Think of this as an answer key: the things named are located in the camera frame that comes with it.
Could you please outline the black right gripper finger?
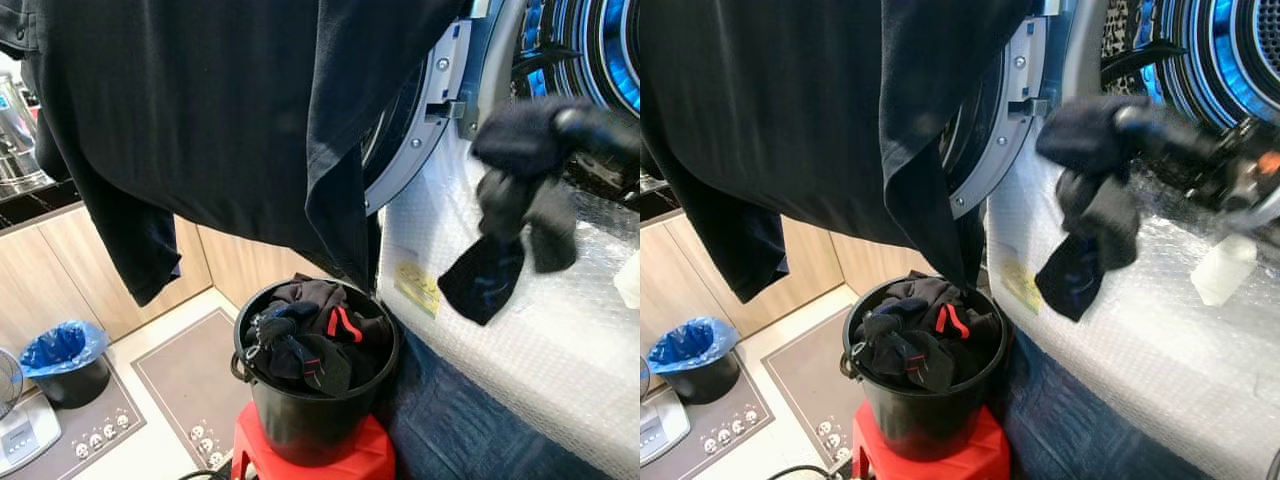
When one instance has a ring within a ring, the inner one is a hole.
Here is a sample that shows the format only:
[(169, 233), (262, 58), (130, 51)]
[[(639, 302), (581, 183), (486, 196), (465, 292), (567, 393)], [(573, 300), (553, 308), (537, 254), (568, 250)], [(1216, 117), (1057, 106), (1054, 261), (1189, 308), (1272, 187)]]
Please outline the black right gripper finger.
[(1152, 155), (1164, 157), (1165, 169), (1204, 173), (1228, 160), (1220, 138), (1207, 127), (1160, 106), (1125, 106), (1114, 114), (1115, 128), (1134, 136)]
[(568, 108), (554, 115), (554, 137), (568, 152), (603, 154), (641, 166), (641, 133), (604, 108)]

